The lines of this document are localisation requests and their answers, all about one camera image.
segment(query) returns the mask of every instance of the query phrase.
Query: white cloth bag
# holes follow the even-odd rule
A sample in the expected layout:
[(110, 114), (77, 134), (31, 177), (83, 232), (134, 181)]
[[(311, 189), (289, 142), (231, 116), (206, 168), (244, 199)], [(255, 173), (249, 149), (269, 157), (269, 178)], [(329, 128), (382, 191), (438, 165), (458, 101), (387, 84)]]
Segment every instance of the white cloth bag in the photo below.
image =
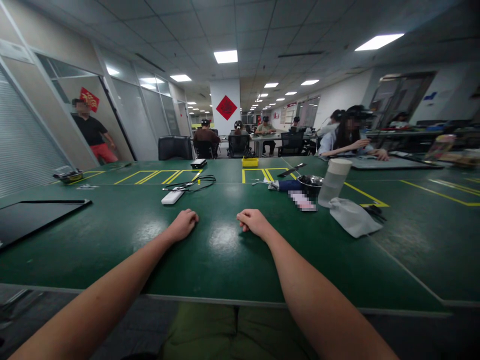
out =
[(373, 233), (383, 228), (363, 207), (353, 201), (334, 197), (329, 202), (330, 215), (354, 238)]

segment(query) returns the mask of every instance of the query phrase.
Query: olive green pants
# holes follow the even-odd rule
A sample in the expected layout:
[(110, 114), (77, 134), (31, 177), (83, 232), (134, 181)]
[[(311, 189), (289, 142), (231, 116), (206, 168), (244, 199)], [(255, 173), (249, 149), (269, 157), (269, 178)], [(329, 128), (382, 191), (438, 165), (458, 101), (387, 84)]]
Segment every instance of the olive green pants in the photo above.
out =
[(159, 359), (318, 359), (287, 309), (181, 302)]

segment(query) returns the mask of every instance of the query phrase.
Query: hand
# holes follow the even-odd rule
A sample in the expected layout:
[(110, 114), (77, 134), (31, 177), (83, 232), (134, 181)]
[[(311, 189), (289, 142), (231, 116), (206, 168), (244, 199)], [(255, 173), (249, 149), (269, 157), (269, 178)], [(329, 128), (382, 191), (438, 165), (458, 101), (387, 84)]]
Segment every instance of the hand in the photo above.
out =
[(370, 144), (370, 139), (360, 139), (349, 145), (348, 148), (350, 150), (357, 150), (366, 147), (368, 144)]
[(375, 156), (378, 161), (388, 161), (389, 155), (385, 149), (378, 149)]
[(265, 216), (257, 209), (245, 209), (236, 215), (236, 219), (240, 221), (243, 232), (251, 230), (252, 233), (265, 240), (265, 236), (275, 230), (267, 221)]
[(199, 216), (195, 211), (190, 209), (180, 211), (176, 219), (163, 232), (163, 235), (168, 237), (173, 243), (179, 242), (190, 234), (199, 220)]

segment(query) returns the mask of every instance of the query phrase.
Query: red diamond decoration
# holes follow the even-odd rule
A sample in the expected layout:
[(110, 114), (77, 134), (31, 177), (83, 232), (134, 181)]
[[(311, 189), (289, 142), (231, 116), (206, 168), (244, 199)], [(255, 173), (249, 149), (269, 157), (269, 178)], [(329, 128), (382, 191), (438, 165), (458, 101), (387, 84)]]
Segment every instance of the red diamond decoration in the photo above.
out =
[(216, 107), (216, 110), (228, 121), (228, 119), (234, 114), (235, 110), (237, 110), (237, 106), (227, 95), (225, 95)]

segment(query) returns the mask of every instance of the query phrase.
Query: red pants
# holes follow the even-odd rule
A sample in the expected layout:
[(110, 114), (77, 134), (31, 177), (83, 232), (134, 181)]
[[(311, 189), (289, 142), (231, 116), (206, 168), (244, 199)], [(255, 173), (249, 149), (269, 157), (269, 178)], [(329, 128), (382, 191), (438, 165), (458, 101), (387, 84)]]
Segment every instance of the red pants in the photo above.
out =
[(100, 160), (100, 158), (102, 158), (103, 161), (105, 161), (107, 164), (118, 161), (117, 157), (109, 149), (106, 143), (90, 146), (90, 149), (97, 160)]

